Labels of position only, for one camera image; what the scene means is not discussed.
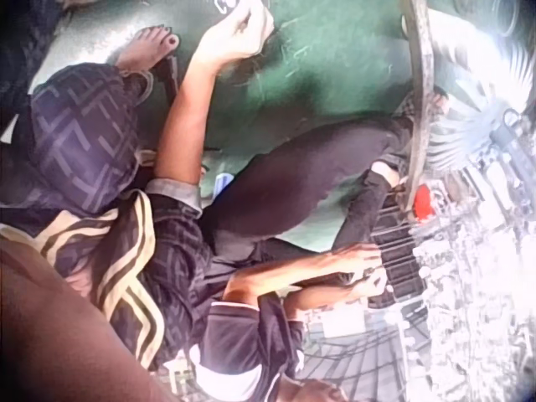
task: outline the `leg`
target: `leg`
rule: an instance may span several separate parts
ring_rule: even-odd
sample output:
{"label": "leg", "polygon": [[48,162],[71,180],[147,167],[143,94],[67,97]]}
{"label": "leg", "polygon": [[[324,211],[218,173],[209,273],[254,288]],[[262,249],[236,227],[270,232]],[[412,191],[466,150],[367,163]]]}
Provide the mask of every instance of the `leg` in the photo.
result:
{"label": "leg", "polygon": [[207,241],[222,255],[240,240],[247,257],[256,241],[300,224],[344,179],[405,146],[407,123],[380,117],[322,126],[256,157],[205,209]]}
{"label": "leg", "polygon": [[[68,209],[82,216],[108,209],[137,170],[135,106],[150,82],[135,72],[150,69],[177,46],[170,29],[143,29],[116,66],[71,66],[41,85],[3,154],[11,156],[12,169],[37,176],[43,191],[2,184],[10,199],[2,197],[1,204]],[[50,193],[58,195],[54,203]]]}
{"label": "leg", "polygon": [[[343,226],[338,231],[332,250],[337,250],[356,243],[370,242],[372,231],[378,219],[378,213],[384,205],[389,191],[398,184],[399,174],[383,162],[373,163],[365,173],[362,188],[350,204]],[[333,274],[319,276],[301,282],[300,286],[334,285],[344,286],[350,283],[353,274]]]}

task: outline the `foot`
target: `foot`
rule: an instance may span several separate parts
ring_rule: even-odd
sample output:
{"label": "foot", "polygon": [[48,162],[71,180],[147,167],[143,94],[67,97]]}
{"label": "foot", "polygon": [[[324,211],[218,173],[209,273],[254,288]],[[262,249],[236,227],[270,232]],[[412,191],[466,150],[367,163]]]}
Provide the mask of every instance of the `foot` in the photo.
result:
{"label": "foot", "polygon": [[178,36],[171,28],[145,28],[119,55],[116,67],[125,71],[148,71],[178,47]]}
{"label": "foot", "polygon": [[370,170],[387,180],[387,183],[390,184],[391,188],[398,186],[400,183],[399,173],[385,162],[374,162]]}

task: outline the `sleeve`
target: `sleeve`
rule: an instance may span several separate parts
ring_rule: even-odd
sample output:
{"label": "sleeve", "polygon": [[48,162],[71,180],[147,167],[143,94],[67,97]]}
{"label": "sleeve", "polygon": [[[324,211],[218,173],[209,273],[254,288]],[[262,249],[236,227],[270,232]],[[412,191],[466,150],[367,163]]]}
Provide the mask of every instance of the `sleeve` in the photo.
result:
{"label": "sleeve", "polygon": [[152,369],[173,360],[191,332],[189,287],[203,275],[211,259],[197,224],[198,210],[180,199],[149,193],[156,238],[155,251],[138,279],[164,318],[162,346]]}
{"label": "sleeve", "polygon": [[286,370],[286,376],[294,379],[296,374],[303,370],[303,366],[305,364],[305,354],[303,353],[305,324],[301,321],[289,321],[288,326],[291,331],[292,346],[296,354]]}
{"label": "sleeve", "polygon": [[259,315],[239,303],[211,306],[204,337],[190,350],[198,386],[211,397],[241,401],[255,392],[265,367]]}
{"label": "sleeve", "polygon": [[170,180],[168,178],[154,178],[145,188],[147,194],[160,194],[176,199],[197,211],[199,217],[201,209],[201,193],[199,186]]}

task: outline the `person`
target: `person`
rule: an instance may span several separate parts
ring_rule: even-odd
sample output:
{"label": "person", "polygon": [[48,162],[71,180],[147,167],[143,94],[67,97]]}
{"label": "person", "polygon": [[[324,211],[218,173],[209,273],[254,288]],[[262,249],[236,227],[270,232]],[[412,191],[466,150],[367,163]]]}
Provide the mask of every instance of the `person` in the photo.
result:
{"label": "person", "polygon": [[[28,114],[19,119],[13,144],[2,149],[3,163],[7,162],[0,235],[31,245],[44,256],[104,312],[143,367],[154,369],[181,348],[188,348],[195,361],[197,347],[201,388],[203,378],[231,384],[236,375],[244,383],[243,368],[234,365],[242,358],[247,364],[260,364],[260,369],[255,366],[248,372],[253,380],[245,381],[250,400],[309,400],[319,383],[301,387],[281,377],[295,365],[298,353],[290,345],[283,306],[272,291],[291,283],[312,286],[304,281],[317,277],[320,286],[331,278],[360,277],[367,268],[381,265],[380,253],[373,245],[351,244],[291,258],[274,248],[287,253],[296,248],[271,236],[299,224],[345,177],[362,173],[375,161],[389,162],[390,152],[409,140],[411,122],[383,116],[324,126],[300,136],[256,157],[198,222],[200,164],[216,75],[228,63],[258,53],[272,29],[273,19],[260,0],[248,0],[202,37],[162,133],[155,178],[144,191],[123,193],[137,169],[134,105],[147,89],[139,70],[156,61],[148,48],[159,49],[158,57],[162,47],[169,49],[164,39],[158,40],[162,28],[141,32],[129,47],[131,57],[122,59],[130,62],[120,64],[127,65],[127,77],[117,67],[102,64],[75,66],[54,76],[36,91]],[[134,49],[147,41],[152,45],[144,46],[143,52]],[[288,160],[295,162],[278,167]],[[327,173],[317,174],[320,170]],[[379,181],[375,185],[383,191],[389,187],[381,174],[368,176],[371,184]],[[251,183],[251,178],[278,183],[286,191],[240,185]],[[247,197],[238,198],[241,193]],[[289,203],[281,203],[284,198]],[[235,204],[237,200],[247,203]],[[237,214],[241,227],[233,224]],[[350,224],[348,230],[354,230]],[[381,279],[381,268],[377,272]],[[343,290],[336,293],[347,296],[348,289]],[[301,303],[296,302],[298,310],[310,308]],[[237,321],[250,331],[229,331],[233,337],[221,339],[226,346],[219,342],[211,348],[218,322]],[[301,324],[297,326],[292,339],[302,333]],[[250,347],[252,340],[258,348]],[[247,348],[253,353],[241,357]],[[260,355],[265,360],[259,361]],[[236,390],[244,397],[243,387]],[[236,394],[218,396],[237,400]]]}
{"label": "person", "polygon": [[[448,112],[440,88],[433,106],[434,118]],[[199,224],[214,252],[204,281],[213,293],[223,289],[189,351],[207,394],[225,401],[345,400],[330,384],[294,381],[303,360],[304,312],[384,292],[388,276],[370,235],[407,170],[414,115],[409,94],[394,116],[315,128],[255,157],[204,210]],[[329,252],[275,238],[354,175],[361,175],[362,188]],[[276,291],[290,285],[302,289],[281,304]]]}
{"label": "person", "polygon": [[178,400],[36,250],[0,240],[0,270],[3,401]]}
{"label": "person", "polygon": [[0,4],[0,135],[25,107],[60,19],[97,0],[6,0]]}

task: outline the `black pants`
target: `black pants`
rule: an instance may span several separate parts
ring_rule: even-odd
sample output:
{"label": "black pants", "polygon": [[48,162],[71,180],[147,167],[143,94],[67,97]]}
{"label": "black pants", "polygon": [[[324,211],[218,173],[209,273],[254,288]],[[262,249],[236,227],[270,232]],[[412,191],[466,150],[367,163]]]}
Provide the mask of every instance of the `black pants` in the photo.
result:
{"label": "black pants", "polygon": [[28,105],[28,90],[62,16],[55,0],[3,0],[0,6],[0,133]]}
{"label": "black pants", "polygon": [[[344,179],[367,172],[379,157],[399,151],[409,139],[406,120],[379,116],[321,126],[255,157],[200,220],[215,259],[234,264],[253,254],[262,261],[315,254],[274,237],[303,222]],[[334,250],[369,240],[389,190],[383,177],[366,173]],[[343,284],[349,277],[331,276],[322,283]]]}

